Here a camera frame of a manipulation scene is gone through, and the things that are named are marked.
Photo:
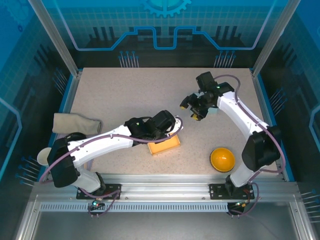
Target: gear logo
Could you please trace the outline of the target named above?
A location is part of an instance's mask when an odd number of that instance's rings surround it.
[[[144,10],[149,10],[150,14],[166,18],[168,15],[173,17],[175,14],[180,14],[181,10],[186,10],[191,0],[141,0],[141,3],[144,5]]]
[[[0,7],[6,7],[18,26],[21,26],[29,16],[27,0],[0,0]]]

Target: glass wall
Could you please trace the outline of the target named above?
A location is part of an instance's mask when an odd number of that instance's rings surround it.
[[[260,73],[302,192],[320,190],[319,8],[301,0]]]
[[[287,0],[43,3],[79,68],[248,68]]]
[[[0,1],[0,33],[0,235],[13,239],[69,72],[28,1]]]

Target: aluminum frame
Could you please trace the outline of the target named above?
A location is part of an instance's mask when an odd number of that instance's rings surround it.
[[[253,66],[253,76],[258,76],[262,67],[265,65],[269,55],[274,49],[276,43],[284,32],[288,22],[290,21],[292,15],[295,13],[301,0],[288,0],[285,5],[278,21],[276,22],[268,40],[266,41],[263,49],[258,56],[254,66]]]
[[[214,175],[103,174],[102,177],[106,183],[122,184],[120,200],[115,204],[192,203],[197,205],[237,202],[237,200],[210,200],[208,184],[225,182],[225,179],[215,178]],[[255,182],[260,188],[259,202],[289,203],[299,238],[317,239],[296,182],[286,182],[280,177],[256,178]],[[42,203],[76,205],[91,202],[91,200],[77,200],[76,194],[77,190],[73,186],[55,188],[53,183],[36,183],[16,240],[32,239]],[[73,210],[73,212],[83,212],[83,209]]]
[[[77,77],[78,67],[41,0],[28,0],[70,73]]]

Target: metal pin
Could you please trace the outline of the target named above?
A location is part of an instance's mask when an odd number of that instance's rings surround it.
[[[16,179],[17,179],[17,178],[21,178],[21,179],[24,179],[24,180],[27,180],[27,181],[30,181],[30,182],[33,182],[33,183],[35,182],[35,181],[30,180],[29,178],[20,176],[18,173],[16,173],[14,176],[15,176]]]
[[[223,53],[224,51],[220,50],[220,55],[219,55],[219,58],[218,58],[218,62],[216,63],[216,66],[218,67],[218,64],[219,64],[219,61],[220,61],[220,57],[221,57],[221,54]]]
[[[30,166],[28,163],[25,165],[25,167],[26,167],[27,169],[33,169],[33,170],[35,170],[35,171],[38,171],[38,172],[39,172],[39,169],[36,169],[36,168],[34,168],[34,167]]]
[[[286,98],[282,103],[281,105],[278,105],[277,108],[280,108],[283,104],[285,104],[286,102],[288,101],[288,98]]]
[[[132,61],[132,56],[130,56],[130,60],[131,60],[131,67],[133,68],[134,67],[134,63],[133,63],[133,61]]]
[[[67,86],[66,82],[64,81],[63,78],[61,78],[61,75],[60,75],[60,74],[58,75],[57,72],[54,72],[54,75],[56,76],[56,78],[59,80],[59,82],[60,82],[64,87]]]
[[[216,63],[217,63],[218,57],[219,57],[219,55],[216,55],[216,56],[215,56],[215,60],[214,60],[214,64],[213,64],[213,67],[214,67],[214,68],[216,67]]]
[[[281,91],[283,90],[283,88],[281,87],[280,89],[277,89],[275,91],[275,93],[269,98],[270,101],[272,101],[276,96],[279,95],[279,93],[281,93]]]
[[[33,172],[33,171],[29,170],[29,169],[26,169],[26,168],[22,167],[22,165],[19,165],[19,166],[18,166],[18,169],[23,169],[23,170],[25,170],[25,171],[27,171],[27,172],[29,172],[29,173],[32,173],[32,174],[38,175],[38,173]]]
[[[233,55],[233,58],[232,58],[231,64],[229,65],[229,68],[231,68],[231,67],[232,67],[232,65],[234,64],[234,61],[235,61],[235,58],[236,58],[236,57],[237,57],[236,55]]]
[[[306,207],[306,209],[312,209],[312,208],[317,208],[317,207],[320,207],[320,205],[308,206],[308,207]]]
[[[135,59],[136,59],[136,65],[137,65],[137,67],[139,68],[139,57],[138,57],[138,56],[135,56]]]
[[[317,198],[317,199],[316,199],[316,200],[314,200],[314,201],[304,202],[304,204],[312,204],[312,203],[320,204],[320,200],[319,200],[319,198]]]
[[[30,177],[30,178],[33,178],[33,179],[35,179],[35,180],[37,180],[38,178],[36,178],[35,176],[31,176],[30,174],[28,174],[28,173],[26,173],[25,171],[22,173],[22,176],[28,176],[28,177]]]
[[[222,56],[221,56],[221,61],[220,61],[220,64],[219,64],[219,68],[221,68],[221,64],[222,64],[222,62],[223,62],[224,59],[225,59],[225,56],[222,55]]]
[[[121,56],[118,56],[119,62],[120,62],[120,66],[123,68],[122,66],[122,62],[121,62]]]
[[[32,164],[32,165],[34,165],[34,166],[36,166],[36,167],[40,168],[40,166],[39,166],[39,165],[37,165],[37,164],[35,164],[35,163],[31,162],[31,161],[28,161],[24,156],[21,158],[21,161],[22,161],[22,162],[30,163],[30,164]]]
[[[54,77],[52,77],[52,80],[55,82],[56,85],[58,85],[60,87],[60,90],[64,91],[64,87],[59,82],[59,80],[55,79]]]
[[[306,200],[306,199],[312,199],[312,198],[315,198],[315,197],[320,197],[320,195],[314,195],[314,196],[308,196],[308,197],[305,197],[305,198],[302,198],[303,200]]]
[[[231,51],[231,57],[230,57],[230,59],[229,59],[228,64],[226,64],[227,66],[229,66],[229,64],[230,64],[230,62],[231,62],[231,59],[233,59],[232,57],[233,57],[233,55],[234,55],[235,52],[236,52],[235,50],[232,50],[232,51]]]
[[[124,52],[120,51],[119,52],[121,54],[121,58],[122,58],[122,63],[123,63],[123,67],[125,67],[125,61],[124,61],[124,56],[122,55]]]
[[[225,61],[224,68],[226,68],[226,67],[227,67],[228,61],[230,60],[230,56],[228,55],[228,56],[226,56],[226,58],[227,58],[227,60]]]
[[[280,113],[280,112],[281,112],[281,110],[283,110],[283,109],[285,109],[285,106],[284,106],[284,105],[279,109],[279,111],[277,111],[277,112],[274,114],[274,116],[277,116],[277,115],[278,115],[278,113]]]
[[[275,104],[275,106],[271,106],[272,107],[272,110],[274,111],[277,107],[279,107],[284,101],[282,101],[282,99]]]
[[[133,62],[134,62],[134,67],[136,68],[137,65],[136,65],[136,58],[135,58],[135,51],[131,51],[132,55],[133,55]]]
[[[125,53],[126,53],[126,56],[127,56],[127,59],[128,59],[128,62],[129,62],[129,68],[130,68],[130,61],[129,61],[129,51],[125,51]]]
[[[64,93],[60,90],[60,88],[58,87],[57,84],[55,84],[54,86],[55,86],[55,88],[59,91],[59,93],[60,93],[61,95],[64,95]]]
[[[313,213],[319,213],[320,212],[320,210],[317,210],[317,211],[307,211],[306,213],[307,214],[313,214]]]
[[[68,82],[68,79],[66,79],[66,77],[62,74],[61,70],[59,68],[56,68],[56,70],[58,71],[58,73],[60,74],[60,76],[65,80],[65,82]]]
[[[225,64],[225,61],[227,59],[227,54],[229,53],[229,50],[226,50],[225,51],[225,56],[224,56],[224,60],[223,60],[223,63],[222,63],[222,66]]]
[[[312,189],[312,190],[309,191],[309,192],[306,192],[306,193],[301,194],[301,196],[307,195],[307,194],[316,194],[316,190],[315,190],[315,189]]]
[[[35,161],[36,163],[38,163],[38,161],[36,159],[34,159],[31,155],[28,156],[28,160],[32,160],[32,161]]]
[[[128,68],[127,56],[124,56],[125,67]]]
[[[59,89],[63,92],[64,91],[64,87],[58,83],[57,80],[55,80],[53,77],[52,77],[52,80],[54,81],[55,85],[57,85],[59,87]]]
[[[272,96],[269,98],[269,100],[271,100],[276,94],[278,94],[280,92],[280,89],[276,89],[274,94],[272,94]]]
[[[25,184],[25,185],[28,185],[28,186],[33,187],[33,185],[32,185],[32,184],[26,183],[26,182],[24,182],[23,180],[20,180],[20,184]]]
[[[274,106],[275,106],[279,101],[282,101],[282,96],[279,96],[278,99],[274,100],[274,101],[271,103],[271,108],[274,108]]]
[[[277,112],[279,109],[281,109],[282,107],[284,107],[284,104],[285,104],[286,101],[282,102],[280,105],[278,105],[274,110],[273,112]]]

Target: black mounting bracket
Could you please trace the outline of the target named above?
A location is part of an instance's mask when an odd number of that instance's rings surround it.
[[[209,193],[211,200],[250,200],[255,199],[255,193],[252,185],[237,187],[232,197],[229,195],[224,183],[209,184]]]
[[[119,200],[120,194],[121,194],[121,184],[106,184],[105,191],[102,195],[112,193],[112,192],[116,191],[117,189],[120,190],[120,193],[118,194],[118,197],[116,198],[116,200]],[[112,195],[112,196],[104,197],[103,200],[113,200],[114,198],[115,198],[115,195]],[[78,200],[92,200],[93,198],[89,197],[88,195],[85,195],[84,192],[78,188],[78,190],[76,192],[76,199],[78,199]]]

